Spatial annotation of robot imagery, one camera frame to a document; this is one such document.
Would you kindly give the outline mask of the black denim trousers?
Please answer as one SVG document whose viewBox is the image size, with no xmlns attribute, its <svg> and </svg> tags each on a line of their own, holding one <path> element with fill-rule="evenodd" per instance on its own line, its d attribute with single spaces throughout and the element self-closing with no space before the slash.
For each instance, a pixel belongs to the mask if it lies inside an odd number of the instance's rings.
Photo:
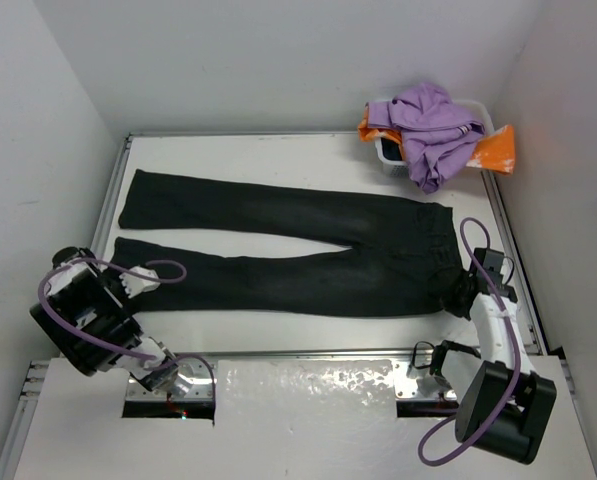
<svg viewBox="0 0 597 480">
<path fill-rule="evenodd" d="M 114 263 L 173 260 L 186 278 L 144 312 L 277 311 L 348 318 L 446 312 L 464 268 L 451 208 L 398 196 L 137 171 Z"/>
</svg>

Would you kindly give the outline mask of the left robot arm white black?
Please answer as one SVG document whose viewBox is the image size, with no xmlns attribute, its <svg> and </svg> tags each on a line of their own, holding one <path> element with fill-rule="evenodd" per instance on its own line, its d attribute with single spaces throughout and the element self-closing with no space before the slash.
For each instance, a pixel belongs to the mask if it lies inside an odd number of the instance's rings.
<svg viewBox="0 0 597 480">
<path fill-rule="evenodd" d="M 123 369 L 147 391 L 181 395 L 189 389 L 181 361 L 144 332 L 136 301 L 186 276 L 186 268 L 173 260 L 127 268 L 87 248 L 67 247 L 52 258 L 30 315 L 82 374 Z"/>
</svg>

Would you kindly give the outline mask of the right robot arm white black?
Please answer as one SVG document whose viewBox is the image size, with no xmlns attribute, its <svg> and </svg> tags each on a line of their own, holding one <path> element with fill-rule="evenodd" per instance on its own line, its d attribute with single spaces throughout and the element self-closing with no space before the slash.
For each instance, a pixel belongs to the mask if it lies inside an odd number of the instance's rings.
<svg viewBox="0 0 597 480">
<path fill-rule="evenodd" d="M 433 348 L 429 363 L 410 363 L 412 370 L 425 370 L 453 389 L 458 402 L 449 418 L 419 442 L 418 457 L 427 466 L 445 465 L 469 448 L 524 465 L 537 456 L 557 389 L 529 359 L 518 333 L 515 292 L 500 279 L 498 274 L 469 275 L 465 317 L 476 327 L 478 348 L 445 340 Z M 426 457 L 427 441 L 449 422 L 459 446 L 439 459 Z"/>
</svg>

